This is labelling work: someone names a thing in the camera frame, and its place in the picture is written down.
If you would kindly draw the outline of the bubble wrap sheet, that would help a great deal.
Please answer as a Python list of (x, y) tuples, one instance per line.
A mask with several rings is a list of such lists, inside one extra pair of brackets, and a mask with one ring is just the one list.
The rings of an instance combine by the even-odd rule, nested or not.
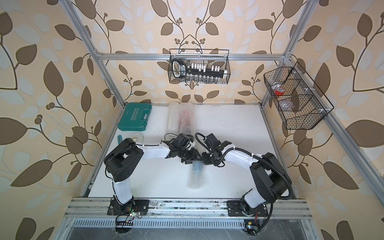
[(196, 190), (203, 185), (203, 169), (204, 164), (202, 161), (194, 161), (189, 177), (188, 187), (192, 190)]

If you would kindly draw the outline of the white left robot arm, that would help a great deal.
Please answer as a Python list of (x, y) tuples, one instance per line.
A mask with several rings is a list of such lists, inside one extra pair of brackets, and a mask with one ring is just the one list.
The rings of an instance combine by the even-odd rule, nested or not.
[(130, 177), (141, 160), (170, 159), (179, 157), (184, 164), (201, 161), (202, 155), (195, 148), (194, 138), (179, 134), (160, 144), (145, 145), (126, 138), (104, 158), (106, 176), (112, 180), (114, 200), (120, 206), (132, 204)]

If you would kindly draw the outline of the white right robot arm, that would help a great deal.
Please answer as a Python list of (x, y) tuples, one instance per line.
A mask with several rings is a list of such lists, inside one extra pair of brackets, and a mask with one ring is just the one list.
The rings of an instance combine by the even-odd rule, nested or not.
[(221, 142), (213, 134), (204, 136), (196, 133), (195, 137), (206, 149), (202, 154), (205, 163), (224, 167), (225, 162), (231, 162), (250, 171), (255, 188), (240, 200), (240, 209), (245, 214), (262, 204), (273, 204), (276, 200), (291, 200), (294, 197), (292, 180), (274, 154), (255, 155), (229, 141)]

